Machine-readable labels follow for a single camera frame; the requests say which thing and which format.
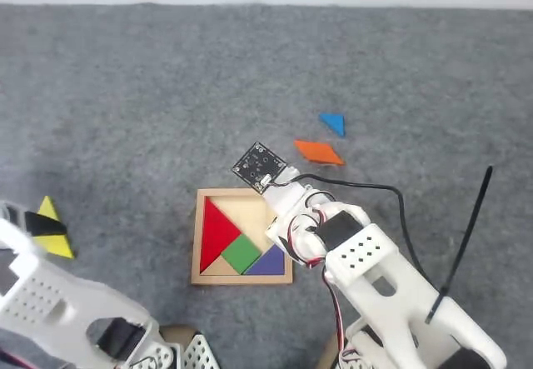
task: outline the wooden puzzle frame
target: wooden puzzle frame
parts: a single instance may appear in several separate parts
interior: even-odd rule
[[[283,275],[202,275],[200,258],[202,253],[203,217],[206,197],[243,197],[243,209],[251,197],[264,202],[262,197],[251,188],[203,188],[197,192],[197,211],[194,226],[194,242],[192,247],[191,283],[203,285],[235,285],[235,284],[291,284],[292,259],[285,254],[285,274]]]

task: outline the purple triangle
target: purple triangle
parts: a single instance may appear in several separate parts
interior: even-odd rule
[[[285,254],[278,246],[272,246],[246,271],[245,275],[284,275]]]

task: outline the red triangle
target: red triangle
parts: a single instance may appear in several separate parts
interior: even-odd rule
[[[206,270],[240,235],[241,231],[206,197],[203,210],[200,273]]]

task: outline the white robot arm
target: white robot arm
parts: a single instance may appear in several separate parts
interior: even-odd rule
[[[181,346],[163,341],[143,307],[53,265],[25,232],[3,219],[0,242],[12,248],[2,252],[1,327],[79,368],[181,368]],[[113,321],[97,347],[87,329],[99,319]]]
[[[361,314],[346,329],[347,345],[339,335],[340,368],[357,367],[352,362],[365,369],[440,368],[460,350],[481,357],[482,367],[506,367],[503,351],[451,298],[444,297],[426,323],[439,292],[360,207],[333,202],[329,192],[293,182],[299,172],[260,143],[233,171],[277,214],[266,234],[302,265],[324,262],[327,284]],[[375,288],[382,277],[393,295]]]

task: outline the circuit board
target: circuit board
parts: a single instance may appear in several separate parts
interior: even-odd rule
[[[286,162],[274,152],[256,142],[246,154],[233,166],[233,172],[244,182],[248,183],[259,194],[264,193],[268,186],[263,186],[261,180],[270,175],[271,182],[285,169]]]

